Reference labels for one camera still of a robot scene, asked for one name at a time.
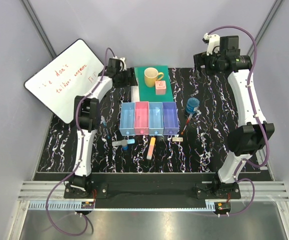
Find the yellow mug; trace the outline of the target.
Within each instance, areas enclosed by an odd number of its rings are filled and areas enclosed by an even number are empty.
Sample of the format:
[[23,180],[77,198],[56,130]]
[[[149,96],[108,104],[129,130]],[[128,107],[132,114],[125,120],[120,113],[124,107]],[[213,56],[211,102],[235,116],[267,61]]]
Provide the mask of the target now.
[[164,77],[163,72],[159,72],[154,67],[148,67],[144,70],[144,82],[147,87],[152,88],[155,86],[157,81],[162,80]]

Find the green book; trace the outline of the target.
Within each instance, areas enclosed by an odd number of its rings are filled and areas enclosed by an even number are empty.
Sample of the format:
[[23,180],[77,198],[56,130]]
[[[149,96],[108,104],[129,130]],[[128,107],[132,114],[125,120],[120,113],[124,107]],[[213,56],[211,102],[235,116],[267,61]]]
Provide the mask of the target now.
[[167,65],[156,65],[153,68],[157,69],[158,72],[164,73],[163,81],[166,83],[166,93],[162,95],[156,95],[155,87],[147,87],[145,84],[144,71],[148,66],[135,67],[135,77],[138,80],[139,87],[139,100],[141,102],[173,102],[174,96],[171,87],[169,68]]

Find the pink cube box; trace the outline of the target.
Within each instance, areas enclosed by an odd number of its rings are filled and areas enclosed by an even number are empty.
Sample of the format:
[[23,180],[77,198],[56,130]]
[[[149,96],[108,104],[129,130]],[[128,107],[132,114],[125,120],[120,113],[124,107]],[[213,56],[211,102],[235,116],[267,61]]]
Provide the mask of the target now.
[[155,82],[155,94],[165,95],[167,92],[167,85],[164,80],[158,80]]

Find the pink bin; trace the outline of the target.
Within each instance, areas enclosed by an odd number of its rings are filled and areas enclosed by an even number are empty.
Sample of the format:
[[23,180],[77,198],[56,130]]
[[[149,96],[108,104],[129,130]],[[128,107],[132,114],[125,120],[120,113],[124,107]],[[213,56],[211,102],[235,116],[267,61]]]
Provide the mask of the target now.
[[134,131],[136,135],[149,134],[149,102],[139,101],[135,103]]

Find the light blue bin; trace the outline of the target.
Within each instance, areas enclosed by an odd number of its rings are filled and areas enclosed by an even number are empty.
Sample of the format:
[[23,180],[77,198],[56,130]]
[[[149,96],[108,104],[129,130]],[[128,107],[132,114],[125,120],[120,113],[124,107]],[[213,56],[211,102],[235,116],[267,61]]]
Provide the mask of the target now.
[[120,111],[119,130],[122,136],[135,135],[135,103],[123,102]]

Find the sky blue bin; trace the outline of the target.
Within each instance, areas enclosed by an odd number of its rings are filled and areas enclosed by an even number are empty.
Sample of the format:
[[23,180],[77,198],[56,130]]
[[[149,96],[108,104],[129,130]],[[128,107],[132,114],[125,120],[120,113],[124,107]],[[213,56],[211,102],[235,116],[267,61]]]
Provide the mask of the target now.
[[149,102],[149,135],[162,136],[164,133],[164,115],[162,102]]

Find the purple bin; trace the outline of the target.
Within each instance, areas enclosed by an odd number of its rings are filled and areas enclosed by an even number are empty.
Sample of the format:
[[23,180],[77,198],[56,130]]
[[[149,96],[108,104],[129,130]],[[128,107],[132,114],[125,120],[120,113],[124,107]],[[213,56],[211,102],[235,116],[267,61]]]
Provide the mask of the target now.
[[179,132],[177,105],[175,102],[163,102],[163,135],[177,135]]

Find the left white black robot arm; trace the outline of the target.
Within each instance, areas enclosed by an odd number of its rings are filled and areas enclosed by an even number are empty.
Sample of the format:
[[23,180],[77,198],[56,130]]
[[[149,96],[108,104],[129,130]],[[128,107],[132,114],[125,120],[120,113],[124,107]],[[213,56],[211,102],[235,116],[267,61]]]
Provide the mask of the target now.
[[99,73],[95,84],[83,96],[74,99],[74,120],[77,127],[77,152],[70,187],[81,198],[92,194],[91,157],[93,141],[101,124],[100,102],[111,88],[136,86],[134,70],[127,69],[124,57],[111,57]]

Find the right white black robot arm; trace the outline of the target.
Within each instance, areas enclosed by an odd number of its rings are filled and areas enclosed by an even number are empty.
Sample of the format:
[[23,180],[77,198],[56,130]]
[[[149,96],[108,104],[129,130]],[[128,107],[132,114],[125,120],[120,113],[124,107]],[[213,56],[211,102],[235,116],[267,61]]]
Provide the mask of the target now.
[[238,127],[227,137],[228,155],[209,189],[216,198],[225,198],[239,191],[238,176],[245,164],[262,167],[250,159],[257,151],[269,147],[275,127],[267,122],[261,111],[254,87],[253,64],[248,55],[241,55],[239,37],[206,33],[202,40],[207,44],[207,50],[193,56],[197,75],[224,73],[238,113]]

